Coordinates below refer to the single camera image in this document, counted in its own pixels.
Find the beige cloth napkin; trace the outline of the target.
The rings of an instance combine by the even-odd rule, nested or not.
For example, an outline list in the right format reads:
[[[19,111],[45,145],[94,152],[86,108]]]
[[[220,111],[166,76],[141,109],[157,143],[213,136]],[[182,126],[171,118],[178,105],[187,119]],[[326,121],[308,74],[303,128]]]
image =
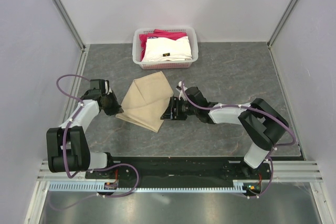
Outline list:
[[[173,90],[161,71],[134,79],[121,103],[123,112],[116,117],[157,133],[172,96]]]

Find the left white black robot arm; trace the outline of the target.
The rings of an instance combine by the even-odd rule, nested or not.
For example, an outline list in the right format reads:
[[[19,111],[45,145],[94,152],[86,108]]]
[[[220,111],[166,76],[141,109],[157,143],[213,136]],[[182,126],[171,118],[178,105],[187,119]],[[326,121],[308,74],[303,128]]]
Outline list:
[[[52,173],[66,172],[73,177],[77,172],[97,170],[103,178],[111,178],[115,165],[109,162],[109,153],[90,151],[86,130],[100,113],[107,116],[122,113],[110,82],[90,80],[90,88],[77,99],[77,107],[68,119],[46,133],[48,167]]]

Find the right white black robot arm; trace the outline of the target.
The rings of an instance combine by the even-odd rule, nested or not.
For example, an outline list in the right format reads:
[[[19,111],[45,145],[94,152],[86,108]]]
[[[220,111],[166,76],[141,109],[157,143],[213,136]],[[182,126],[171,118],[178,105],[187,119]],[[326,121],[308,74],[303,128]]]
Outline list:
[[[289,130],[288,122],[263,99],[229,105],[207,101],[198,87],[179,85],[177,89],[179,96],[170,97],[161,119],[184,121],[194,115],[206,124],[241,125],[252,140],[240,166],[245,178],[254,178],[259,173],[260,164]]]

